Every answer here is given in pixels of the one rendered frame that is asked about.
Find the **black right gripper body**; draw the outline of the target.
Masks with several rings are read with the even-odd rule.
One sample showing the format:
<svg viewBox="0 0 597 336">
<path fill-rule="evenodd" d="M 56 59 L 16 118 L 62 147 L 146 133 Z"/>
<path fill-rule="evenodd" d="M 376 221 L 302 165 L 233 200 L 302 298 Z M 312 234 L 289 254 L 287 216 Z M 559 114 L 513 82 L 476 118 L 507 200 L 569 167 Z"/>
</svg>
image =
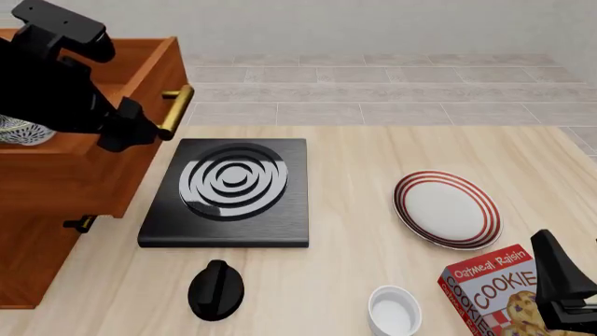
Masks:
<svg viewBox="0 0 597 336">
<path fill-rule="evenodd" d="M 545 301 L 538 303 L 537 307 L 547 329 L 597 331 L 597 303 Z"/>
</svg>

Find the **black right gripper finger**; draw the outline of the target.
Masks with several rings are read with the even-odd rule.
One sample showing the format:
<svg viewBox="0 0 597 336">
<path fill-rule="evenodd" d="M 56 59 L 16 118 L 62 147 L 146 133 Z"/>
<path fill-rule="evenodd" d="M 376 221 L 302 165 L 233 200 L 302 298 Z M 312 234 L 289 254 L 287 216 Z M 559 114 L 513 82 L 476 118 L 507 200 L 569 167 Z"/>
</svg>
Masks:
<svg viewBox="0 0 597 336">
<path fill-rule="evenodd" d="M 536 302 L 585 300 L 593 296 L 593 281 L 567 256 L 547 229 L 531 237 L 537 271 Z"/>
</svg>

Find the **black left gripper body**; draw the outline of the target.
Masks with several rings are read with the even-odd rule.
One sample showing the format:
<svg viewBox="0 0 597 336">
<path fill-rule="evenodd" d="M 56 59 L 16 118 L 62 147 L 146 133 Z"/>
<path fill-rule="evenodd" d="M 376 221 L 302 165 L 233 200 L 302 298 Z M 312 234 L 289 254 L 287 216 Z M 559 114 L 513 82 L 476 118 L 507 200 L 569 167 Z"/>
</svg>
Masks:
<svg viewBox="0 0 597 336">
<path fill-rule="evenodd" d="M 139 103 L 123 97 L 116 111 L 104 118 L 97 146 L 120 153 L 129 147 L 152 145 L 159 132 L 158 126 L 146 117 Z"/>
</svg>

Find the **black white patterned bowl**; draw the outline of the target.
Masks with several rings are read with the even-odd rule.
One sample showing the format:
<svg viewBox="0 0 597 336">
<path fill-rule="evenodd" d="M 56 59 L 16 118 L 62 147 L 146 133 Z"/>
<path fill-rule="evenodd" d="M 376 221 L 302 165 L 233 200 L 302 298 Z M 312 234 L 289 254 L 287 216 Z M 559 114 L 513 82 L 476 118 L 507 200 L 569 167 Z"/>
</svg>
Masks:
<svg viewBox="0 0 597 336">
<path fill-rule="evenodd" d="M 47 142 L 55 134 L 46 126 L 0 115 L 1 144 L 36 146 Z"/>
</svg>

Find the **white plate with red rings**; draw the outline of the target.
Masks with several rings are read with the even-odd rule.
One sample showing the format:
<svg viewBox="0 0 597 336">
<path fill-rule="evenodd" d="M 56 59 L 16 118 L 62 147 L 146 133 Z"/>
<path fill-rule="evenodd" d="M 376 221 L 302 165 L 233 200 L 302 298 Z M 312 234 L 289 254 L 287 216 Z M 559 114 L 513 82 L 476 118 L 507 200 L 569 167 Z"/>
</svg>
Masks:
<svg viewBox="0 0 597 336">
<path fill-rule="evenodd" d="M 475 251 L 495 243 L 505 227 L 495 201 L 459 175 L 422 170 L 404 175 L 392 194 L 396 214 L 424 240 Z"/>
</svg>

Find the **wooden cabinet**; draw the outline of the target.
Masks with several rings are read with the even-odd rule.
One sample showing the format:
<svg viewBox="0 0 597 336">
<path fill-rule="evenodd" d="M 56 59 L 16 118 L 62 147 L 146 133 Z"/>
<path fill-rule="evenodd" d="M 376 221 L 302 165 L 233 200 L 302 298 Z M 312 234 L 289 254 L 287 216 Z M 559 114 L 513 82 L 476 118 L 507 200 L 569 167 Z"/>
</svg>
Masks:
<svg viewBox="0 0 597 336">
<path fill-rule="evenodd" d="M 40 304 L 80 236 L 65 220 L 0 214 L 0 310 Z"/>
</svg>

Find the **flat black stove plate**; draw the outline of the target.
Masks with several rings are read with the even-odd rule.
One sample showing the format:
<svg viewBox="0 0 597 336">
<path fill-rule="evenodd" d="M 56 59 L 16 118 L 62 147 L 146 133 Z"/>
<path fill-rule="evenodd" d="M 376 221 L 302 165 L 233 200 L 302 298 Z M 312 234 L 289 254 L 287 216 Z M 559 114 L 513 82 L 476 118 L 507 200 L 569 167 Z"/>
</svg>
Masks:
<svg viewBox="0 0 597 336">
<path fill-rule="evenodd" d="M 306 248 L 305 139 L 182 139 L 140 228 L 142 248 Z"/>
</svg>

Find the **red oatmeal raisin cookie box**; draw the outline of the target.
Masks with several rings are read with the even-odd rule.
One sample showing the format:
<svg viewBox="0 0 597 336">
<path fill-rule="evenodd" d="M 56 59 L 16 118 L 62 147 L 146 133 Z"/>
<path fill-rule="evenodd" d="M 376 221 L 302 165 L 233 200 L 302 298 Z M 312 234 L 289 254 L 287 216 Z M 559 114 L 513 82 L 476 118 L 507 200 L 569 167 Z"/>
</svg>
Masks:
<svg viewBox="0 0 597 336">
<path fill-rule="evenodd" d="M 521 245 L 449 265 L 437 282 L 473 336 L 549 336 L 535 261 Z"/>
</svg>

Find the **open wooden drawer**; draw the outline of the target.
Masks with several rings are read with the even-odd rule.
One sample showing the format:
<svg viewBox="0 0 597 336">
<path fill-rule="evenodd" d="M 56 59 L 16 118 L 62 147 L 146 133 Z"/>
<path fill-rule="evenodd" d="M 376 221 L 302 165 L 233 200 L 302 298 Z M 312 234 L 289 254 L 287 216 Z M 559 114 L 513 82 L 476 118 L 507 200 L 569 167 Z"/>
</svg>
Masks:
<svg viewBox="0 0 597 336">
<path fill-rule="evenodd" d="M 62 55 L 91 68 L 91 80 L 113 105 L 122 97 L 139 103 L 161 125 L 174 100 L 166 91 L 188 84 L 176 38 L 116 38 L 116 57 L 96 63 L 73 52 Z M 97 136 L 56 133 L 33 147 L 0 144 L 0 212 L 25 216 L 113 215 L 122 217 L 160 142 L 110 153 Z"/>
</svg>

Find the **small white ramekin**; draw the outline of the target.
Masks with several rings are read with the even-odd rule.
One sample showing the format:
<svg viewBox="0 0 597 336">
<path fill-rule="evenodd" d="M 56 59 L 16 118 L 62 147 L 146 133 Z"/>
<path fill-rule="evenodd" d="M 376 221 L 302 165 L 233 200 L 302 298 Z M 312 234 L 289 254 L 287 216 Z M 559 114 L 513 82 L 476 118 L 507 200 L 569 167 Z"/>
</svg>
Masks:
<svg viewBox="0 0 597 336">
<path fill-rule="evenodd" d="M 385 285 L 368 299 L 368 324 L 375 336 L 413 336 L 422 325 L 420 304 L 402 287 Z"/>
</svg>

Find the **round black stove knob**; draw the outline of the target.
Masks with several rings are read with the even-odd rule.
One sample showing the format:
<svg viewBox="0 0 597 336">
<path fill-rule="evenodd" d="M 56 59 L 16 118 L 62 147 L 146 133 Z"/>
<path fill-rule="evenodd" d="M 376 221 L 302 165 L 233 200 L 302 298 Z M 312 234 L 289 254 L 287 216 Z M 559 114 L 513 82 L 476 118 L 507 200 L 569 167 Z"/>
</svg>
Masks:
<svg viewBox="0 0 597 336">
<path fill-rule="evenodd" d="M 222 259 L 212 259 L 188 288 L 187 300 L 203 321 L 221 321 L 236 312 L 244 296 L 243 278 Z"/>
</svg>

